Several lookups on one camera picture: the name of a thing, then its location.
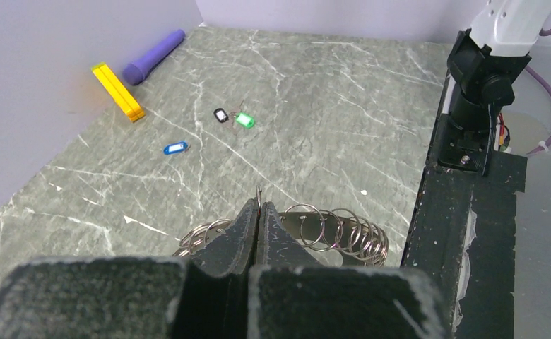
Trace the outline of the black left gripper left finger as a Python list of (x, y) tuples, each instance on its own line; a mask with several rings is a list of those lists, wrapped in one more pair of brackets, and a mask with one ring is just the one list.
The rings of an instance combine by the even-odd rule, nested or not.
[(259, 206), (186, 257), (40, 257), (0, 289), (0, 338), (246, 338)]

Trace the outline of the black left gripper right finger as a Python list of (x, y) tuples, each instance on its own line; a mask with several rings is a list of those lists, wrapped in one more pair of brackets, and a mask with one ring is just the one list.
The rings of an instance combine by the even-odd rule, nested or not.
[(446, 305), (421, 270), (284, 259), (295, 245), (263, 204), (249, 272), (249, 338), (450, 338)]

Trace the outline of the metal disc with keyrings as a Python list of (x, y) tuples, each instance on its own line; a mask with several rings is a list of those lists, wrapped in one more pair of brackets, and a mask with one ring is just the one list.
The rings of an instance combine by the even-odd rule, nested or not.
[(214, 254), (252, 266), (382, 267), (389, 238), (378, 224), (348, 208), (296, 203), (279, 211), (263, 201), (258, 186), (235, 215), (189, 230), (173, 256), (207, 261)]

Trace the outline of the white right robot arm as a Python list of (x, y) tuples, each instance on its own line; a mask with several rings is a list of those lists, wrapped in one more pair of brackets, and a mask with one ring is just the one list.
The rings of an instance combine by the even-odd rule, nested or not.
[(438, 163), (487, 176), (514, 102), (514, 81), (531, 61), (539, 37), (551, 35), (551, 1), (487, 1), (458, 33), (447, 59), (456, 96), (443, 130)]

